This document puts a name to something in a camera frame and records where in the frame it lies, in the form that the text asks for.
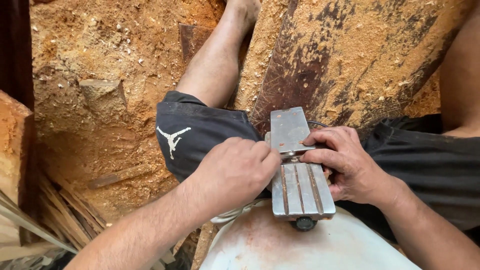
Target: jumpman logo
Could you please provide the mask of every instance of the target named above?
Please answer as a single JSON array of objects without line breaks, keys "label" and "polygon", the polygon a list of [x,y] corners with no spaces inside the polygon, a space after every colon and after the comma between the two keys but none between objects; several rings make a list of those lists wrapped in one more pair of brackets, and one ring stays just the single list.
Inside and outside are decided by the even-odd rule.
[{"label": "jumpman logo", "polygon": [[191,128],[187,127],[186,129],[180,130],[180,131],[170,135],[170,134],[166,134],[165,132],[163,132],[158,126],[156,127],[156,129],[158,130],[158,132],[160,132],[161,135],[163,135],[163,137],[167,138],[168,145],[170,146],[170,158],[171,159],[173,159],[172,151],[175,151],[175,146],[177,146],[177,143],[179,143],[181,137],[178,137],[175,142],[173,142],[173,139],[175,139],[178,135],[186,132],[187,130],[191,130]]}]

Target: thigh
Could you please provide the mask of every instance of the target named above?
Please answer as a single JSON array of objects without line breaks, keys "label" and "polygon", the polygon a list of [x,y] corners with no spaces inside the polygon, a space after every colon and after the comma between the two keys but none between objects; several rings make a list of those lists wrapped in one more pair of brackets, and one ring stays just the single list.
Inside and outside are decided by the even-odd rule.
[{"label": "thigh", "polygon": [[157,104],[156,136],[165,164],[179,182],[226,139],[261,140],[245,112],[209,108],[194,96],[177,91],[168,92]]},{"label": "thigh", "polygon": [[[465,231],[480,225],[480,138],[445,136],[440,115],[385,119],[363,142],[387,173],[405,181],[429,207]],[[342,202],[392,238],[388,223],[373,206]]]}]

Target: white cloth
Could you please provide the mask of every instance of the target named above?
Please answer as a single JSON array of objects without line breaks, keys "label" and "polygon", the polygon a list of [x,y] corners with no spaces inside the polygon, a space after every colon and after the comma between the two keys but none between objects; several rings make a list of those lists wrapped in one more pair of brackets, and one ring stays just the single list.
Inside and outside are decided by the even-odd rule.
[{"label": "white cloth", "polygon": [[200,270],[419,270],[340,208],[332,220],[319,221],[305,233],[277,221],[270,200],[255,201],[212,219],[227,221]]}]

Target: leg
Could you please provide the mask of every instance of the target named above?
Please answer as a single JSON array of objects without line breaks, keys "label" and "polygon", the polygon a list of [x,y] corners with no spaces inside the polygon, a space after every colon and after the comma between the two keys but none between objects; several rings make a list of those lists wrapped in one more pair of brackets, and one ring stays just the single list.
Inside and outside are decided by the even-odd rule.
[{"label": "leg", "polygon": [[229,0],[217,27],[190,62],[177,91],[223,108],[238,80],[241,43],[255,25],[259,0]]},{"label": "leg", "polygon": [[447,52],[440,73],[445,135],[480,136],[480,5]]}]

